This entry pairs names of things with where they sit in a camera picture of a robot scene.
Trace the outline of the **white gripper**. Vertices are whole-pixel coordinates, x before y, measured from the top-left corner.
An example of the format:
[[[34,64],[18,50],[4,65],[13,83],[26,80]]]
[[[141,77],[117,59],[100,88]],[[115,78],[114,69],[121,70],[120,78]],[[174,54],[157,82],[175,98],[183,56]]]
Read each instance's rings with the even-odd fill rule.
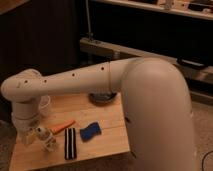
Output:
[[[12,115],[12,123],[15,126],[21,142],[25,146],[29,146],[37,139],[36,128],[40,123],[40,115],[35,115],[30,118],[22,119]]]

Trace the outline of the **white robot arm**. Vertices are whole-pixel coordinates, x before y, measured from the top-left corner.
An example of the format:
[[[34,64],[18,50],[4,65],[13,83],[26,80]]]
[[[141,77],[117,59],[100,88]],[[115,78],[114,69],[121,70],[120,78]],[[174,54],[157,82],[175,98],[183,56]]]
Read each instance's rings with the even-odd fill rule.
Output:
[[[121,94],[133,171],[198,171],[189,89],[165,60],[129,58],[50,76],[27,69],[1,84],[24,132],[37,119],[44,95],[108,92]]]

